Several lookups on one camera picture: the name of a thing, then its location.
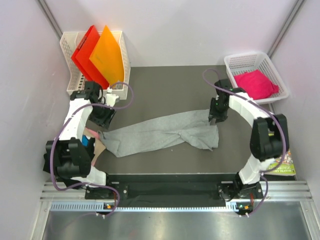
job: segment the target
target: book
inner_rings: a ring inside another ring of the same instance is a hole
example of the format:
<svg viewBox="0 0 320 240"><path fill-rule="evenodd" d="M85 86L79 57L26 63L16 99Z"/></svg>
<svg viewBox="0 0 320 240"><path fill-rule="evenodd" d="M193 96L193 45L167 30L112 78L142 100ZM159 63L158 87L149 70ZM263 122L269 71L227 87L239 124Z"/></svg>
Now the book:
<svg viewBox="0 0 320 240"><path fill-rule="evenodd" d="M275 159L275 162L270 164L269 167L267 168L272 169L274 168L281 160L281 157L278 157ZM271 172L266 172L265 174L269 175L280 175L280 176L294 176L296 175L296 169L295 165L291 156L290 149L289 151L285 154L283 163L275 170Z"/></svg>

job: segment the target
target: red folder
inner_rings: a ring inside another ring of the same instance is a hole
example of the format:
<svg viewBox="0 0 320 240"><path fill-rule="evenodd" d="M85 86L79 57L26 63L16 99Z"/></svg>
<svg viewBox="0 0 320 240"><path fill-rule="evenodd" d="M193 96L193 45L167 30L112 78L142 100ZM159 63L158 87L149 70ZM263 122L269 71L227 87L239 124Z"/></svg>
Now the red folder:
<svg viewBox="0 0 320 240"><path fill-rule="evenodd" d="M108 81L89 59L99 38L100 35L96 27L92 25L76 47L71 59L88 81L95 81L103 89L107 89L109 87Z"/></svg>

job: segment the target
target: gray cloth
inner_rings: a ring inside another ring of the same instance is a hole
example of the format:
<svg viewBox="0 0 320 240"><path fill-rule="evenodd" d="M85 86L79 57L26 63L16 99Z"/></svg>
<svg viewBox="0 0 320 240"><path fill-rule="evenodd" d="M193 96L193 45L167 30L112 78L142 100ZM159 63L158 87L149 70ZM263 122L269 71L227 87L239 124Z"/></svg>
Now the gray cloth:
<svg viewBox="0 0 320 240"><path fill-rule="evenodd" d="M117 130L100 133L106 149L116 157L169 148L183 142L198 149L218 147L216 125L208 122L209 110L162 116Z"/></svg>

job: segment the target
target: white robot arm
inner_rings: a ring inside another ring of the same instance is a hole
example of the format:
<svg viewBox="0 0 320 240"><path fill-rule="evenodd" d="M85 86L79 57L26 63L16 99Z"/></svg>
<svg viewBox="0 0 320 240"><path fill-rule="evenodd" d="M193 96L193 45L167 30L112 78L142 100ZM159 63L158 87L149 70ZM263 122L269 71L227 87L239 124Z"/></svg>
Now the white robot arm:
<svg viewBox="0 0 320 240"><path fill-rule="evenodd" d="M275 161L275 158L281 156L283 143L280 132L268 114L248 102L249 100L253 100L242 88L232 88L228 79L219 80L214 85L218 88L232 91L244 98L229 95L217 89L217 97L211 99L209 121L212 119L216 119L216 123L225 121L227 119L228 109L231 108L238 112L251 126L251 155L245 166L234 177L232 185L233 194L230 194L230 186L228 186L228 189L225 189L225 192L223 189L220 189L220 192L228 196L229 200L236 195L240 198L247 197L260 187L261 172L267 170L268 166ZM286 151L288 151L289 137L287 119L283 114L273 116L281 126L285 137Z"/></svg>
<svg viewBox="0 0 320 240"><path fill-rule="evenodd" d="M80 107L93 103L104 104L113 107L119 96L107 91L105 96L99 84L86 82L84 90L74 91L70 96L70 107L65 118L71 121L61 133L54 153L54 175L59 177L68 187L77 182L91 183L105 186L108 183L108 175L91 166L94 157L95 139L83 136L87 120L91 120L99 126L108 128L115 115L115 110L100 106L87 106L77 114L73 113ZM46 144L45 164L43 170L50 173L49 156L53 141Z"/></svg>

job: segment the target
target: white plastic basket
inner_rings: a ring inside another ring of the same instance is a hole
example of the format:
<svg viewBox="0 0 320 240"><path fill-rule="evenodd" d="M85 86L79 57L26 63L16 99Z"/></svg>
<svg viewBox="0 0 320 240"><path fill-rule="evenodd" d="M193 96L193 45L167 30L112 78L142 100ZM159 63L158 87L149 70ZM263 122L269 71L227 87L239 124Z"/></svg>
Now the white plastic basket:
<svg viewBox="0 0 320 240"><path fill-rule="evenodd" d="M226 73L234 88L238 85L234 76L245 72L252 72L259 69L271 82L279 86L279 93L264 99L255 100L257 104L271 104L280 99L285 99L289 96L289 92L282 81L278 71L271 62L270 58L264 52L249 52L229 55L224 58L226 65Z"/></svg>
<svg viewBox="0 0 320 240"><path fill-rule="evenodd" d="M79 71L74 62L71 60L72 54L74 53L76 47L78 46L79 42L85 34L85 32L64 32L60 40L60 46L70 70L70 82L66 90L69 95L71 95L73 91L83 90L85 87L86 78ZM112 31L112 34L121 49L122 62L124 68L124 82L128 84L131 67L127 53L125 38L122 31ZM118 87L118 89L113 89L112 93L118 95L122 100L127 99L128 87L121 84L118 84Z"/></svg>

